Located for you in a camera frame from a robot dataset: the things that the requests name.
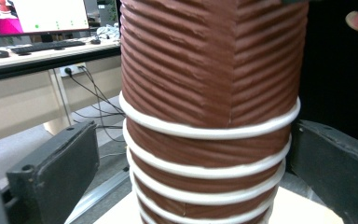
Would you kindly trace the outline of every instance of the desk top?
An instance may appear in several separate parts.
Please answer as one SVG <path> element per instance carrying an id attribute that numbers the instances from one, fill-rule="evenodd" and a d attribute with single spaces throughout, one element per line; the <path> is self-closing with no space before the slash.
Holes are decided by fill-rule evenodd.
<path id="1" fill-rule="evenodd" d="M 0 79 L 116 56 L 121 53 L 119 43 L 113 40 L 103 40 L 99 45 L 87 43 L 85 46 L 42 50 L 22 56 L 12 53 L 10 49 L 0 49 L 9 52 L 8 58 L 0 58 Z"/>
<path id="2" fill-rule="evenodd" d="M 140 224 L 137 199 L 131 192 L 94 224 L 131 223 Z M 343 224 L 330 209 L 279 187 L 268 224 Z"/>

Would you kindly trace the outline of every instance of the power outlet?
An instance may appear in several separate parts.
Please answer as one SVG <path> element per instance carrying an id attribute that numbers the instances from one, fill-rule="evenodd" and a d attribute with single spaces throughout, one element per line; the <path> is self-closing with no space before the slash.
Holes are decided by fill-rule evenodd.
<path id="1" fill-rule="evenodd" d="M 75 75 L 75 74 L 78 74 L 78 73 L 83 73 L 84 70 L 80 68 L 81 66 L 86 67 L 86 63 L 76 63 L 76 64 L 71 64 L 71 65 L 66 65 L 64 67 L 60 67 L 60 75 L 61 75 L 61 77 L 68 77 L 69 76 L 65 72 L 66 68 L 71 69 L 72 75 Z"/>

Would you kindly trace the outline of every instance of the white table surface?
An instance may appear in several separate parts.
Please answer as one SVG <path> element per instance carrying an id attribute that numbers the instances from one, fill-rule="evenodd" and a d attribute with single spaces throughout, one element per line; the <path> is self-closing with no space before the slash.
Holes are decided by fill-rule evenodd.
<path id="1" fill-rule="evenodd" d="M 94 224 L 141 224 L 137 199 L 131 192 Z M 268 224 L 343 224 L 330 209 L 284 188 L 279 188 Z"/>

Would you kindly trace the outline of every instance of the fingernail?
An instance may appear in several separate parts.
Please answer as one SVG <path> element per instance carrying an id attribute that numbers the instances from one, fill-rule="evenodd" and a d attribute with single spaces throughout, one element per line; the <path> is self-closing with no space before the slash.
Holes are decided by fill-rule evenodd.
<path id="1" fill-rule="evenodd" d="M 356 26 L 354 25 L 354 19 L 356 18 L 356 16 L 358 15 L 357 11 L 353 11 L 350 12 L 347 17 L 345 17 L 345 21 L 347 22 L 347 24 L 354 30 L 356 30 Z"/>

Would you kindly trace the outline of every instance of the beige panel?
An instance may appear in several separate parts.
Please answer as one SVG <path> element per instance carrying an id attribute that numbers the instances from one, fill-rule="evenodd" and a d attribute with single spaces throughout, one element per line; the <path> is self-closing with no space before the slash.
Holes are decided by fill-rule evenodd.
<path id="1" fill-rule="evenodd" d="M 48 71 L 0 80 L 0 138 L 60 114 Z"/>
<path id="2" fill-rule="evenodd" d="M 96 85 L 107 98 L 117 96 L 121 91 L 120 65 L 120 56 L 86 63 L 86 67 Z M 91 81 L 85 73 L 74 75 L 74 79 L 92 92 L 95 92 Z M 63 77 L 62 82 L 72 111 L 97 103 L 96 96 L 75 83 L 71 78 Z"/>

